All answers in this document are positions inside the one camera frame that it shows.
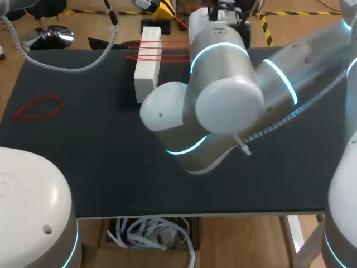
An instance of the white box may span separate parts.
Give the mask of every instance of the white box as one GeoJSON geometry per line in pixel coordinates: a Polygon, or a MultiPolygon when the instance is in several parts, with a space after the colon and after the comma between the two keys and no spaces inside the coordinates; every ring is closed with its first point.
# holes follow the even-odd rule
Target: white box
{"type": "Polygon", "coordinates": [[[150,47],[149,49],[140,48],[138,58],[153,59],[157,61],[137,60],[134,85],[136,101],[143,103],[146,96],[157,87],[158,73],[160,69],[161,47],[160,42],[143,42],[143,41],[161,41],[160,27],[144,27],[141,37],[140,47],[150,47]]]}

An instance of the red rubber band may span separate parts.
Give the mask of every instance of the red rubber band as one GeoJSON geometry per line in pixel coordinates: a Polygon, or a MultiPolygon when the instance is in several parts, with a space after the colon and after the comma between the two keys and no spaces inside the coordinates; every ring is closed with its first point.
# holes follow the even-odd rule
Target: red rubber band
{"type": "Polygon", "coordinates": [[[32,100],[30,100],[28,103],[26,103],[25,106],[23,106],[14,116],[13,119],[19,119],[19,118],[24,118],[24,119],[45,119],[45,118],[49,118],[51,116],[53,116],[55,113],[57,113],[61,108],[61,100],[59,97],[54,96],[54,95],[45,95],[45,96],[41,96],[41,97],[37,97],[34,98],[32,100]],[[30,105],[34,104],[35,102],[39,102],[39,101],[45,101],[46,99],[56,99],[58,101],[58,107],[56,109],[54,109],[52,112],[50,113],[46,113],[43,114],[41,116],[25,116],[23,114],[21,114],[24,110],[26,110],[30,105]]]}

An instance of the wooden floor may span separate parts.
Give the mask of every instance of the wooden floor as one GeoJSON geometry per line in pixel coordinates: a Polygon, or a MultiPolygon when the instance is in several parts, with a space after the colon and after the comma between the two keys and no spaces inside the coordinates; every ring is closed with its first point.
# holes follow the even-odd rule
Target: wooden floor
{"type": "MultiPolygon", "coordinates": [[[[323,0],[335,9],[339,9],[338,0],[323,0]]],[[[264,11],[327,11],[317,0],[266,0],[264,11]]],[[[117,42],[139,39],[139,21],[141,16],[120,16],[119,37],[117,42]]],[[[276,46],[283,46],[305,35],[321,29],[340,19],[337,15],[310,16],[268,16],[268,26],[276,46]]],[[[92,14],[60,15],[60,22],[55,18],[49,24],[61,24],[71,28],[75,42],[71,49],[89,49],[88,37],[110,38],[110,20],[106,16],[92,14]]],[[[252,22],[252,46],[267,46],[260,21],[252,22]]],[[[14,22],[19,38],[38,27],[29,15],[14,22]]],[[[173,25],[173,33],[164,36],[164,40],[187,40],[187,34],[179,32],[173,25]]],[[[6,60],[0,61],[0,117],[15,84],[23,59],[16,52],[8,31],[0,31],[0,44],[3,45],[6,60]]],[[[314,216],[300,216],[304,237],[307,238],[317,223],[314,216]]],[[[283,228],[278,217],[227,217],[204,218],[204,232],[201,250],[197,253],[196,267],[204,268],[286,268],[291,260],[284,240],[283,228]]],[[[174,267],[187,265],[187,252],[113,252],[99,250],[93,252],[93,262],[86,262],[84,267],[174,267]]],[[[321,258],[311,268],[323,268],[321,258]]]]}

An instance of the robotic arm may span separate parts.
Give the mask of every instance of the robotic arm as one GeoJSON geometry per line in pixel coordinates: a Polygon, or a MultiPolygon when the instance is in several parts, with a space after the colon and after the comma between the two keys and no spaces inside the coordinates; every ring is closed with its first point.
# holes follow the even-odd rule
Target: robotic arm
{"type": "Polygon", "coordinates": [[[357,265],[357,1],[341,0],[341,9],[342,20],[287,45],[255,70],[224,15],[209,21],[206,9],[194,12],[188,85],[159,86],[140,111],[166,151],[188,172],[203,174],[236,146],[249,153],[245,143],[298,116],[347,77],[348,142],[331,182],[322,234],[329,268],[357,265]]]}
{"type": "Polygon", "coordinates": [[[210,21],[205,8],[194,12],[190,81],[155,89],[141,107],[143,123],[193,174],[212,170],[236,146],[248,152],[244,143],[297,116],[317,100],[333,74],[354,60],[355,7],[345,8],[344,19],[287,45],[255,70],[241,36],[224,18],[210,21]]]}

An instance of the black table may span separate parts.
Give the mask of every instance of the black table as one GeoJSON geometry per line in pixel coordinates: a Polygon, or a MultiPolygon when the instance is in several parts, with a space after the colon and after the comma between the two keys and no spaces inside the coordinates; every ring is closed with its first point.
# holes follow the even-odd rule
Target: black table
{"type": "MultiPolygon", "coordinates": [[[[253,64],[275,52],[251,49],[253,64]]],[[[52,65],[84,66],[101,51],[34,51],[52,65]]],[[[78,217],[206,213],[306,213],[324,210],[343,152],[344,82],[288,124],[234,149],[212,172],[194,176],[142,124],[135,104],[134,61],[116,50],[97,68],[64,74],[25,63],[0,124],[0,146],[39,154],[66,177],[78,217]],[[13,115],[41,95],[60,97],[55,116],[13,115]]],[[[161,63],[159,83],[187,83],[188,64],[161,63]]],[[[44,112],[51,101],[33,108],[44,112]]]]}

